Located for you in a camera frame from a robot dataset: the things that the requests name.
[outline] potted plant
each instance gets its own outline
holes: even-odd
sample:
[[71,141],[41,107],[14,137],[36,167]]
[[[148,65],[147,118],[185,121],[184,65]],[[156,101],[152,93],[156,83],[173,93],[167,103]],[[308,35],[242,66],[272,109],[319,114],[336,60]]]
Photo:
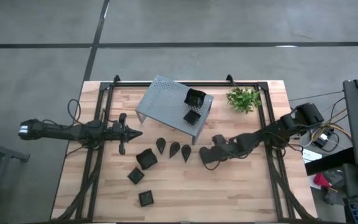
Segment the potted plant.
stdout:
[[235,87],[226,93],[228,103],[232,109],[239,112],[253,112],[253,108],[258,108],[262,102],[259,100],[259,91],[246,90]]

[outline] white label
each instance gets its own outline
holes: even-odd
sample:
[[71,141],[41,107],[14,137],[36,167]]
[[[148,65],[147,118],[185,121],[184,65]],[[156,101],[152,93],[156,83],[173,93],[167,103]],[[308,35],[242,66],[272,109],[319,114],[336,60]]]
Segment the white label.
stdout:
[[325,141],[325,140],[327,140],[327,135],[321,134],[321,135],[320,135],[320,138]]

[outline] gray floor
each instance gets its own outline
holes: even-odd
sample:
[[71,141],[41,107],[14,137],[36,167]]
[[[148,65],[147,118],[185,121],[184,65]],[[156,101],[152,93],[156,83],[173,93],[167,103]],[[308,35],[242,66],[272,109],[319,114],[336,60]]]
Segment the gray floor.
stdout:
[[[91,43],[103,0],[0,0],[0,44]],[[358,41],[358,1],[111,0],[101,42]],[[12,161],[0,195],[0,223],[48,220],[67,142],[21,141],[30,118],[70,123],[89,49],[0,49],[0,145],[31,153]],[[91,80],[284,80],[289,99],[342,90],[358,78],[358,47],[99,49]],[[325,118],[329,95],[315,103]],[[340,111],[344,103],[338,104]],[[349,129],[346,121],[340,122]],[[344,136],[341,145],[350,146]],[[323,220],[344,221],[340,206],[313,191]]]

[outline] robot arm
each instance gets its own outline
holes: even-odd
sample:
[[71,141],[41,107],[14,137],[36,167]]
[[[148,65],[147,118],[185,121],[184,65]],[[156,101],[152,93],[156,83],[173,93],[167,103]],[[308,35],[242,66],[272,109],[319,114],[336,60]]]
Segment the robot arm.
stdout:
[[204,164],[226,159],[247,157],[262,141],[268,141],[273,147],[285,147],[290,136],[303,135],[321,125],[324,118],[314,104],[306,103],[297,106],[291,113],[282,116],[278,121],[254,132],[243,133],[226,140],[222,135],[213,137],[211,149],[202,147],[200,157]]
[[85,124],[60,125],[44,123],[37,119],[21,122],[19,136],[23,140],[40,138],[64,139],[78,141],[86,145],[96,146],[100,141],[120,140],[119,152],[125,154],[124,143],[142,135],[125,124],[126,114],[122,113],[118,121],[113,121],[110,128],[104,128],[103,122],[93,120]]

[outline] black cable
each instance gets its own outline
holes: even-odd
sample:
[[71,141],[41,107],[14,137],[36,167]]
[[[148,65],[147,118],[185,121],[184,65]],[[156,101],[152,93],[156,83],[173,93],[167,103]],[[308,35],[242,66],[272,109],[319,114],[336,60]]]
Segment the black cable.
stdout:
[[343,116],[343,118],[341,118],[341,119],[339,119],[339,120],[337,120],[337,121],[335,121],[335,122],[333,122],[333,123],[330,123],[330,124],[336,124],[336,123],[342,121],[343,119],[345,119],[345,117],[347,117],[347,115]]
[[76,152],[76,151],[78,151],[78,150],[80,150],[80,149],[84,148],[84,146],[85,146],[85,145],[82,145],[82,146],[81,146],[81,147],[79,147],[78,149],[74,149],[74,150],[72,150],[71,152],[67,153],[67,154],[66,154],[66,158],[67,158],[67,157],[68,157],[68,155],[70,155],[71,153]]
[[[285,148],[273,148],[273,149],[274,149],[274,151],[276,152],[276,154],[277,154],[278,150],[283,150],[283,151],[284,151],[284,153],[281,155],[280,158],[284,158],[285,154],[287,153],[287,150],[286,150]],[[273,153],[272,153],[272,157],[273,157],[274,159],[278,159],[278,156],[275,157],[275,156],[273,155]]]
[[252,150],[250,150],[247,154],[245,154],[245,155],[243,155],[243,156],[237,156],[237,155],[235,155],[234,153],[232,153],[232,152],[229,152],[229,151],[227,151],[227,150],[224,150],[226,153],[228,153],[230,156],[232,156],[232,157],[234,157],[234,158],[236,158],[236,159],[245,159],[246,157],[248,157],[249,156],[249,154],[251,154],[251,152],[252,152]]
[[[303,154],[303,150],[304,150],[303,146],[301,146],[301,145],[299,145],[299,144],[289,143],[289,142],[287,142],[286,140],[284,140],[283,138],[281,138],[279,135],[277,135],[277,134],[275,134],[275,133],[272,133],[272,132],[270,132],[270,131],[265,131],[265,132],[263,132],[263,134],[265,134],[265,133],[274,135],[276,138],[279,138],[281,141],[283,141],[288,147],[292,148],[294,151],[298,151],[298,152],[301,152],[301,153]],[[300,149],[300,150],[299,150],[299,149],[295,149],[293,146],[299,146],[301,149]]]
[[205,168],[208,169],[209,171],[212,171],[212,170],[215,170],[216,168],[218,168],[218,165],[219,165],[220,163],[221,163],[221,161],[218,161],[218,164],[216,164],[215,167],[213,167],[212,169],[210,169],[210,168],[208,168],[208,167],[206,166],[206,164],[203,162]]
[[329,117],[329,121],[328,123],[331,123],[331,120],[333,119],[333,114],[334,114],[334,109],[337,103],[339,103],[340,101],[342,101],[344,98],[339,99],[337,102],[334,103],[333,109],[331,110],[331,116]]
[[108,118],[107,113],[106,113],[106,109],[103,109],[103,116],[106,118],[107,121],[115,122],[115,121],[112,121],[112,120],[110,120],[110,119]]
[[[78,117],[77,117],[77,118],[75,118],[75,117],[73,116],[73,114],[71,113],[71,111],[70,111],[70,105],[71,105],[71,102],[73,102],[73,101],[77,104],[77,109],[78,109]],[[71,125],[65,127],[65,128],[62,128],[63,125],[58,124],[58,123],[52,121],[51,119],[44,119],[44,120],[42,120],[42,124],[45,124],[46,122],[49,122],[49,123],[52,123],[52,124],[54,124],[54,125],[59,125],[59,126],[61,127],[61,128],[59,128],[60,130],[64,130],[64,129],[71,128],[71,127],[73,127],[76,123],[78,123],[78,124],[80,124],[80,125],[83,125],[83,126],[88,126],[87,124],[83,124],[82,122],[79,121],[79,119],[81,118],[81,105],[80,105],[80,102],[79,102],[78,100],[76,100],[76,99],[71,99],[71,100],[67,103],[67,112],[68,112],[68,115],[73,119],[73,123],[72,123]]]
[[295,98],[295,99],[291,99],[289,101],[294,101],[294,100],[303,100],[303,99],[308,99],[308,98],[313,98],[313,97],[319,97],[319,96],[326,96],[326,95],[331,95],[331,94],[336,94],[336,93],[342,93],[342,91],[335,91],[332,93],[325,93],[325,94],[320,94],[320,95],[315,95],[315,96],[307,96],[307,97],[302,97],[302,98]]

